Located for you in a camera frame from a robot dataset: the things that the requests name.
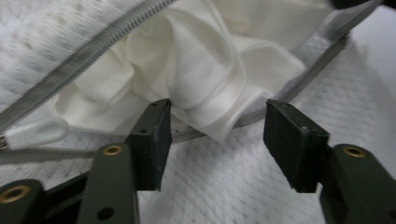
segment metal rivet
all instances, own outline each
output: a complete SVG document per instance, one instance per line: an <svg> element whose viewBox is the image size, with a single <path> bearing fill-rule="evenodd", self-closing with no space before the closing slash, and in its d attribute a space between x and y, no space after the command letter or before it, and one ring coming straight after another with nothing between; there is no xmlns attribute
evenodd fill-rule
<svg viewBox="0 0 396 224"><path fill-rule="evenodd" d="M344 152L352 157L364 158L366 153L358 147L344 147Z"/></svg>
<svg viewBox="0 0 396 224"><path fill-rule="evenodd" d="M107 147L103 150L103 154L107 156L115 156L122 152L122 147Z"/></svg>
<svg viewBox="0 0 396 224"><path fill-rule="evenodd" d="M4 191L0 195L0 203L13 203L23 198L30 191L30 187L26 185L19 185L14 188Z"/></svg>

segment zipper teeth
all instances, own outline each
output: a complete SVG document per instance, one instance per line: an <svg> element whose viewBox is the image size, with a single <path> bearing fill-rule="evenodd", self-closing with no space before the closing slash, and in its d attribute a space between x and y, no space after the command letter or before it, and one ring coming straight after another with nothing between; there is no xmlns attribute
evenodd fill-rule
<svg viewBox="0 0 396 224"><path fill-rule="evenodd" d="M123 36L175 1L148 0L114 21L92 41L85 44L41 82L26 92L21 99L3 111L0 114L0 120L3 120L0 123L0 132L3 133L12 124L27 116L30 111L47 102L60 88L83 73Z"/></svg>

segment white cloth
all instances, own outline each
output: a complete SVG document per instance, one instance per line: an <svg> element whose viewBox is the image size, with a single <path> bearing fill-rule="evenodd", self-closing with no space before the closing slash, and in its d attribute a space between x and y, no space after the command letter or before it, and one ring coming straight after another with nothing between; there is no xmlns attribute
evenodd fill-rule
<svg viewBox="0 0 396 224"><path fill-rule="evenodd" d="M170 98L172 114L223 141L239 115L277 94L304 65L301 45L331 11L324 0L179 0L129 33L51 112L72 127L128 134L144 107Z"/></svg>

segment zipper pull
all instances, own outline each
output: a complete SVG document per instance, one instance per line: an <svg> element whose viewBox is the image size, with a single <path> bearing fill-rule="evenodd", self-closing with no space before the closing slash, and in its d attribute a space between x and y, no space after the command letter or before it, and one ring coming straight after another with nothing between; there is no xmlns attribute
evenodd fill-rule
<svg viewBox="0 0 396 224"><path fill-rule="evenodd" d="M0 135L0 151L36 147L64 139L69 132L66 120L59 117L42 119L8 130Z"/></svg>

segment white zipper pull tab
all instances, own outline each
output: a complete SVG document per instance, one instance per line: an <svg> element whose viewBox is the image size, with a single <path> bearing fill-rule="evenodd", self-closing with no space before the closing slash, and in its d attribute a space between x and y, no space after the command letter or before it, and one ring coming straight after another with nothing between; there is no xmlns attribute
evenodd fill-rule
<svg viewBox="0 0 396 224"><path fill-rule="evenodd" d="M0 136L0 150L36 147L64 139L69 125L64 119L51 117L6 131Z"/></svg>

